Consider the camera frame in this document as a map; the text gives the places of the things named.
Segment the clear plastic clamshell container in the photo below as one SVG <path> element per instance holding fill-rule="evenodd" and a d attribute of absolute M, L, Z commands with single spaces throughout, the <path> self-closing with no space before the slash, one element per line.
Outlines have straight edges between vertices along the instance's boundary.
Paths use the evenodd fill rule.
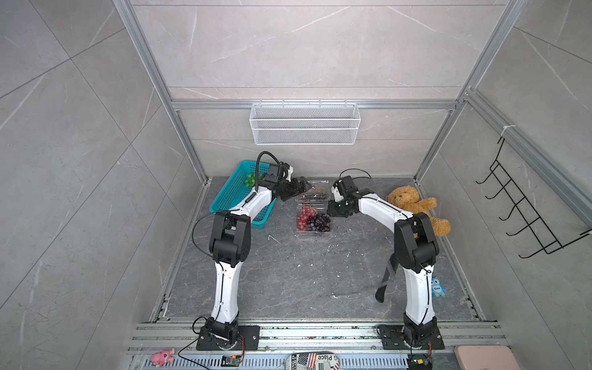
<path fill-rule="evenodd" d="M 297 203 L 308 207 L 325 207 L 332 198 L 328 180 L 309 180 L 311 188 L 297 196 Z"/>

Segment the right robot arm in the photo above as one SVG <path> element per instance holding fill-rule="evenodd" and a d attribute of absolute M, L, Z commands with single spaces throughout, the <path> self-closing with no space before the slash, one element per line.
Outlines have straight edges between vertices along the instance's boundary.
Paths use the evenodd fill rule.
<path fill-rule="evenodd" d="M 386 226 L 394 235 L 393 254 L 375 298 L 382 303 L 389 278 L 402 268 L 405 274 L 406 307 L 402 337 L 410 348 L 421 348 L 438 332 L 433 309 L 433 267 L 439 246 L 430 218 L 413 214 L 383 200 L 368 189 L 360 190 L 350 176 L 339 177 L 331 188 L 328 202 L 331 217 L 350 217 L 361 213 Z"/>

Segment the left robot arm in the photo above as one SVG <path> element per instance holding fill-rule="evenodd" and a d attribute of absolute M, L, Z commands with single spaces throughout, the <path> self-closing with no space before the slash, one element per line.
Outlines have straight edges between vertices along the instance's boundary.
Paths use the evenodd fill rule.
<path fill-rule="evenodd" d="M 253 188 L 236 206 L 214 214 L 208 255 L 216 268 L 216 301 L 198 336 L 223 350 L 245 343 L 239 332 L 237 297 L 241 268 L 251 250 L 252 220 L 277 198 L 286 201 L 312 188 L 310 182 L 294 177 L 293 172 L 289 163 L 271 152 L 260 152 Z"/>

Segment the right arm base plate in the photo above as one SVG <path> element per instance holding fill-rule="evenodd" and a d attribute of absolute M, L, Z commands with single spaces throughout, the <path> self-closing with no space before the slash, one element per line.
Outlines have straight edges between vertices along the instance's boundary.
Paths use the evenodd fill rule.
<path fill-rule="evenodd" d="M 385 350 L 443 350 L 445 348 L 437 325 L 432 322 L 415 328 L 412 324 L 378 325 L 376 332 Z"/>

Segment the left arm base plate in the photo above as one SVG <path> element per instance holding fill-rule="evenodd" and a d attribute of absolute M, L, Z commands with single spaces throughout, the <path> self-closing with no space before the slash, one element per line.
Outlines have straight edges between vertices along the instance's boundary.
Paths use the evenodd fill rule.
<path fill-rule="evenodd" d="M 246 350 L 255 351 L 260 341 L 261 327 L 257 325 L 239 325 L 229 330 L 203 326 L 198 334 L 197 351 Z"/>

